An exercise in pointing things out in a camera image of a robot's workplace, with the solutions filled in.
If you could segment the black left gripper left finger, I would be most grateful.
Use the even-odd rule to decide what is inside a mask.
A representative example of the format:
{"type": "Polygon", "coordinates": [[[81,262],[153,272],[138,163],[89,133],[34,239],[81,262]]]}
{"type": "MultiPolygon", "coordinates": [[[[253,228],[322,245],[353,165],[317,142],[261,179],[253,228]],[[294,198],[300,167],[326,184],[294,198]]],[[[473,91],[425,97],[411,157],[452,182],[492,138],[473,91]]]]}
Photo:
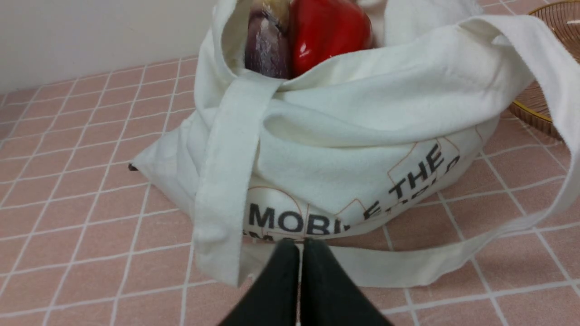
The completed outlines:
{"type": "Polygon", "coordinates": [[[300,252],[281,240],[262,273],[221,326],[294,326],[298,301],[300,252]]]}

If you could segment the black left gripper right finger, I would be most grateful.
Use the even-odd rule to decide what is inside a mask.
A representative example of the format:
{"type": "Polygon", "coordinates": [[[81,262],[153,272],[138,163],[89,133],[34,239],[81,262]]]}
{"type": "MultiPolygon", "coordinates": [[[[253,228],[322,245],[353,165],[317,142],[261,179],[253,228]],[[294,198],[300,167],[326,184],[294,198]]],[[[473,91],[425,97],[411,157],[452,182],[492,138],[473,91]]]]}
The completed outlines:
{"type": "Polygon", "coordinates": [[[303,244],[303,326],[393,325],[352,282],[323,240],[303,244]]]}

